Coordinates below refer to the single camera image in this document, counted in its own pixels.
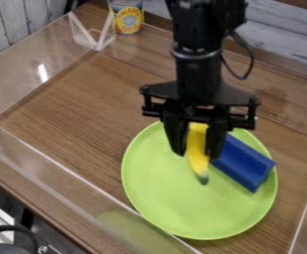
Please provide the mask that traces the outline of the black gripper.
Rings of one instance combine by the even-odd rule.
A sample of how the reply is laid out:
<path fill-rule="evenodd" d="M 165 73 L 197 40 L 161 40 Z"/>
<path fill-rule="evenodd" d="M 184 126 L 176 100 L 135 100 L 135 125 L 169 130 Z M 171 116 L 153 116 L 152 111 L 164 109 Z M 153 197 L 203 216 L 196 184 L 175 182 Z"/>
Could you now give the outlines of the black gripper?
<path fill-rule="evenodd" d="M 164 121 L 172 151 L 184 156 L 189 122 L 208 123 L 206 154 L 211 160 L 222 156 L 228 129 L 255 128 L 259 98 L 230 86 L 224 81 L 211 92 L 189 91 L 181 95 L 176 81 L 147 84 L 143 115 Z"/>

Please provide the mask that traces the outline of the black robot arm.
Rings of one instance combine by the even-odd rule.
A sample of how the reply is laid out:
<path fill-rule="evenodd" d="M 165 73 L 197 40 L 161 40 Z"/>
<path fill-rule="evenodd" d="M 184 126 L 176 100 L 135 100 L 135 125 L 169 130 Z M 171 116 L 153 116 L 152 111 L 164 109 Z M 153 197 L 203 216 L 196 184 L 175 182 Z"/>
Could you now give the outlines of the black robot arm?
<path fill-rule="evenodd" d="M 222 72 L 230 68 L 223 56 L 227 37 L 242 47 L 248 43 L 236 29 L 246 23 L 247 0 L 165 0 L 173 23 L 172 56 L 176 79 L 145 84 L 143 114 L 157 117 L 172 151 L 189 150 L 187 137 L 192 123 L 204 123 L 204 154 L 222 156 L 227 133 L 255 127 L 259 98 L 228 85 Z"/>

